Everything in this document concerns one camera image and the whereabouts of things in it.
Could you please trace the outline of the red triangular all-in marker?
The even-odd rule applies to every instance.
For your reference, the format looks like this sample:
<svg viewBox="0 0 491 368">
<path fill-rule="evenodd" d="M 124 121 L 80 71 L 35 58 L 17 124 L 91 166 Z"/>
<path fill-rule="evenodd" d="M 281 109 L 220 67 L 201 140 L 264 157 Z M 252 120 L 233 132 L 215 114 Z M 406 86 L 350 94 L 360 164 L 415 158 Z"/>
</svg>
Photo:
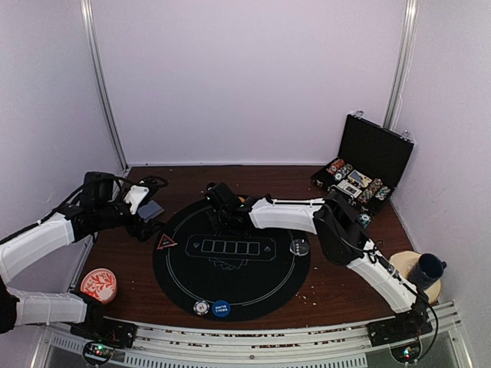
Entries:
<svg viewBox="0 0 491 368">
<path fill-rule="evenodd" d="M 163 233 L 157 242 L 156 250 L 162 251 L 166 248 L 171 248 L 171 247 L 176 246 L 176 245 L 177 245 L 177 243 L 170 236 Z"/>
</svg>

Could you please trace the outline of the clear round dealer button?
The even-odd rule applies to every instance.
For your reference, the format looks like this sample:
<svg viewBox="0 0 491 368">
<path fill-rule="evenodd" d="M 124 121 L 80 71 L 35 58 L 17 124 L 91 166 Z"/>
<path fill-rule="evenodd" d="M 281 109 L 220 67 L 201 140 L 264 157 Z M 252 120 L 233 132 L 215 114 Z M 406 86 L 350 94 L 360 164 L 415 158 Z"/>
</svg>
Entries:
<svg viewBox="0 0 491 368">
<path fill-rule="evenodd" d="M 289 251 L 297 257 L 304 257 L 310 252 L 310 244 L 305 239 L 297 238 L 291 242 Z"/>
</svg>

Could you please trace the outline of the blue small blind button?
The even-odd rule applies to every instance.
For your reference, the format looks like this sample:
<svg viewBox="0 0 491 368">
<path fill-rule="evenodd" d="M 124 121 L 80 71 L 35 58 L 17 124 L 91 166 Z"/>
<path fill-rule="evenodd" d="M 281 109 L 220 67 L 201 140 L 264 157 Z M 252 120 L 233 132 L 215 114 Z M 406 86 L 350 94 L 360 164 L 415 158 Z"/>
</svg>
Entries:
<svg viewBox="0 0 491 368">
<path fill-rule="evenodd" d="M 224 318 L 230 314 L 231 305 L 228 301 L 218 300 L 212 305 L 211 311 L 215 317 Z"/>
</svg>

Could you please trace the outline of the blue white chip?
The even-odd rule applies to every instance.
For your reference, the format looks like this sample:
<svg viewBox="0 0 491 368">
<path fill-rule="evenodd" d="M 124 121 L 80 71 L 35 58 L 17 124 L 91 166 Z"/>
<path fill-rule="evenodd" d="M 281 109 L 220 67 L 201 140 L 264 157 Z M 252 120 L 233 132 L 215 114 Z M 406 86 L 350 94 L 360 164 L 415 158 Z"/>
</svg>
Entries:
<svg viewBox="0 0 491 368">
<path fill-rule="evenodd" d="M 199 300 L 193 305 L 193 312 L 198 316 L 204 316 L 209 313 L 210 305 L 205 300 Z"/>
</svg>

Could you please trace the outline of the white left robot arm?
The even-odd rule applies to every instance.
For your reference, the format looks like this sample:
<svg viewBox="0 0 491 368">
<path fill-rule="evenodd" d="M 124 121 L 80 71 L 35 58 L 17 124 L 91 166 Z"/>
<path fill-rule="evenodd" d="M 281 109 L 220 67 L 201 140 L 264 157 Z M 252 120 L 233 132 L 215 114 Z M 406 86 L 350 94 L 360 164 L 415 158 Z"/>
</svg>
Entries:
<svg viewBox="0 0 491 368">
<path fill-rule="evenodd" d="M 74 324 L 93 340 L 110 334 L 104 306 L 83 292 L 43 293 L 21 291 L 9 283 L 46 255 L 103 230 L 125 228 L 144 242 L 162 225 L 143 220 L 138 210 L 160 189 L 152 179 L 132 182 L 124 196 L 112 197 L 111 178 L 84 184 L 77 200 L 65 200 L 44 218 L 1 241 L 1 332 L 15 327 L 57 322 Z"/>
</svg>

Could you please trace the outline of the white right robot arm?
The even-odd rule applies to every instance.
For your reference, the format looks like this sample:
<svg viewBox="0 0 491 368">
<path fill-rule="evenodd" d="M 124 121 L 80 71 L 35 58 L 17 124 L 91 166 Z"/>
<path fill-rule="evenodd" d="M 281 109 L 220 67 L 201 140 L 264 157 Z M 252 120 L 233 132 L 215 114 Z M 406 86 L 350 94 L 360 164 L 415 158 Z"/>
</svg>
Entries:
<svg viewBox="0 0 491 368">
<path fill-rule="evenodd" d="M 205 197 L 227 228 L 281 228 L 316 235 L 329 262 L 361 276 L 396 315 L 401 315 L 393 324 L 398 337 L 407 339 L 422 327 L 428 297 L 383 256 L 343 195 L 332 193 L 309 200 L 281 200 L 270 195 L 243 198 L 222 182 L 208 189 Z"/>
</svg>

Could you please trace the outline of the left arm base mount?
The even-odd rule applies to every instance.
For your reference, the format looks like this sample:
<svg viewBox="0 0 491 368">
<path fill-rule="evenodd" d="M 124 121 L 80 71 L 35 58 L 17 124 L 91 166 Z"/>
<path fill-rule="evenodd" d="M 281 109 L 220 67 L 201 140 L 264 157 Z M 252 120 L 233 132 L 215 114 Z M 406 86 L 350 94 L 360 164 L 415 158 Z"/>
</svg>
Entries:
<svg viewBox="0 0 491 368">
<path fill-rule="evenodd" d="M 72 291 L 87 305 L 86 316 L 78 324 L 68 323 L 71 334 L 87 339 L 82 357 L 90 367 L 100 367 L 109 362 L 116 349 L 131 348 L 137 334 L 137 325 L 106 318 L 104 306 L 96 298 Z"/>
</svg>

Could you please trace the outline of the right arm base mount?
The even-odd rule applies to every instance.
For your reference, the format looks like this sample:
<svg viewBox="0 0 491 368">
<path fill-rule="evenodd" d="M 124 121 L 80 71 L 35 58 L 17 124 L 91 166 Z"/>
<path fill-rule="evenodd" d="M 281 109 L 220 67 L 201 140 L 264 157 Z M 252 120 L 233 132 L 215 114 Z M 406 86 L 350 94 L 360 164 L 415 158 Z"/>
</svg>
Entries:
<svg viewBox="0 0 491 368">
<path fill-rule="evenodd" d="M 417 363 L 423 357 L 423 344 L 420 337 L 432 331 L 433 326 L 425 307 L 422 310 L 410 310 L 367 325 L 371 346 L 388 345 L 392 358 L 406 366 Z"/>
</svg>

